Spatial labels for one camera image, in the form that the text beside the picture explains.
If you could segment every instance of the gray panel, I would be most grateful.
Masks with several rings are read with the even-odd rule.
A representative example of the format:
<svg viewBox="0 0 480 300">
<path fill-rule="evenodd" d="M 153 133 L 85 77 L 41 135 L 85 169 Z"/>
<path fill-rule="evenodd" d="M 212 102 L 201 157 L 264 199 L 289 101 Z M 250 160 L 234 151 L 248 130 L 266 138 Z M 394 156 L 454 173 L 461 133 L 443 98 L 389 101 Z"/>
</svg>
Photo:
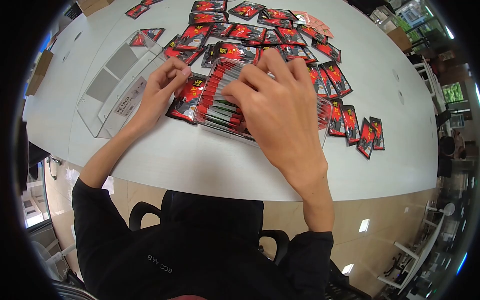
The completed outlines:
<svg viewBox="0 0 480 300">
<path fill-rule="evenodd" d="M 115 76 L 122 78 L 128 69 L 138 60 L 130 46 L 123 44 L 105 65 Z"/>
<path fill-rule="evenodd" d="M 102 69 L 88 87 L 86 94 L 98 101 L 105 102 L 117 82 L 118 80 L 112 74 Z"/>
</svg>

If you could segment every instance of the hand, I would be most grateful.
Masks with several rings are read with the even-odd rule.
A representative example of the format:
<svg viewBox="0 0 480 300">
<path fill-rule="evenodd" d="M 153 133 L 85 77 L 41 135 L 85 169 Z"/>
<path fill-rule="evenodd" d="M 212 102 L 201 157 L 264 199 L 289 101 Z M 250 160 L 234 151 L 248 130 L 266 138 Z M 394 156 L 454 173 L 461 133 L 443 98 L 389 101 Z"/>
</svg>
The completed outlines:
<svg viewBox="0 0 480 300">
<path fill-rule="evenodd" d="M 169 58 L 148 77 L 140 107 L 126 127 L 133 128 L 137 136 L 152 129 L 172 94 L 177 96 L 191 75 L 192 70 L 187 64 L 176 57 Z"/>
<path fill-rule="evenodd" d="M 328 165 L 318 137 L 317 96 L 305 61 L 285 64 L 276 50 L 267 49 L 258 65 L 243 67 L 222 95 L 241 108 L 249 132 L 272 165 L 302 198 L 308 197 L 326 176 Z"/>
</svg>

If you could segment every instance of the office desk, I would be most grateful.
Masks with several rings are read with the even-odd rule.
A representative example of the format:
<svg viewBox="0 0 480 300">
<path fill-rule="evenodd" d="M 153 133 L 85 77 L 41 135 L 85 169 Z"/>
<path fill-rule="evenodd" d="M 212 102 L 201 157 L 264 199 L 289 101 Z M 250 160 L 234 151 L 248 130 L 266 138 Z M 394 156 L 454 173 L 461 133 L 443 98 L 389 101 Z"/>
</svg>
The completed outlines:
<svg viewBox="0 0 480 300">
<path fill-rule="evenodd" d="M 94 138 L 76 112 L 81 95 L 118 46 L 135 30 L 166 28 L 164 46 L 188 25 L 193 1 L 164 0 L 133 20 L 124 13 L 138 0 L 116 0 L 85 18 L 76 18 L 58 37 L 53 60 L 35 96 L 27 99 L 24 119 L 30 141 L 79 166 L 107 140 Z M 358 121 L 381 118 L 385 151 L 370 161 L 344 138 L 327 137 L 324 153 L 334 200 L 385 197 L 434 188 L 437 134 L 430 92 L 402 51 L 366 16 L 343 1 L 260 1 L 267 7 L 308 11 L 330 28 L 330 42 L 342 50 L 339 65 L 354 92 Z M 228 2 L 228 9 L 240 1 Z M 256 24 L 230 16 L 230 22 Z M 304 36 L 307 43 L 311 39 Z M 218 38 L 210 37 L 207 43 Z M 311 51 L 319 62 L 329 61 Z M 208 74 L 200 67 L 193 72 Z M 259 148 L 232 141 L 168 117 L 139 139 L 113 170 L 117 178 L 211 196 L 299 201 L 280 172 Z"/>
</svg>

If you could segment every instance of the round hole in table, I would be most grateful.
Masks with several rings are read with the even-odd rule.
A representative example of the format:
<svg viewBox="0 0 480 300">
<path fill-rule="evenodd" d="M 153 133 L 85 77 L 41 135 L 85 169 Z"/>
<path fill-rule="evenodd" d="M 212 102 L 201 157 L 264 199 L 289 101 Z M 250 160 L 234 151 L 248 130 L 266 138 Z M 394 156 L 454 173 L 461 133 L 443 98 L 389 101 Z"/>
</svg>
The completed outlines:
<svg viewBox="0 0 480 300">
<path fill-rule="evenodd" d="M 405 98 L 403 97 L 403 94 L 400 90 L 398 91 L 398 99 L 400 99 L 400 103 L 402 105 L 405 104 Z"/>
<path fill-rule="evenodd" d="M 64 62 L 68 58 L 69 54 L 70 54 L 70 50 L 68 50 L 67 54 L 65 54 L 65 56 L 63 57 L 63 60 L 61 62 Z"/>
<path fill-rule="evenodd" d="M 76 40 L 78 39 L 78 37 L 82 34 L 82 32 L 83 32 L 83 31 L 80 31 L 73 40 L 76 41 Z"/>
<path fill-rule="evenodd" d="M 395 80 L 397 82 L 400 82 L 400 77 L 398 77 L 398 73 L 395 71 L 395 69 L 392 69 L 393 77 L 395 77 Z"/>
</svg>

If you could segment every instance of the left hand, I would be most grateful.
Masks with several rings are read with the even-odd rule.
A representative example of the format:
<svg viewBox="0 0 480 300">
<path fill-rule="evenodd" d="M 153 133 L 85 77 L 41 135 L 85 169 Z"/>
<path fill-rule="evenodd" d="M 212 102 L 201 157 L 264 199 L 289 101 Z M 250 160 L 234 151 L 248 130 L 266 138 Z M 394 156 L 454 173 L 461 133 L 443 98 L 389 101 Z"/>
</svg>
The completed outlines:
<svg viewBox="0 0 480 300">
<path fill-rule="evenodd" d="M 133 128 L 137 136 L 152 129 L 172 94 L 177 96 L 191 75 L 192 69 L 187 64 L 176 57 L 169 58 L 148 77 L 140 107 L 127 126 Z"/>
</svg>

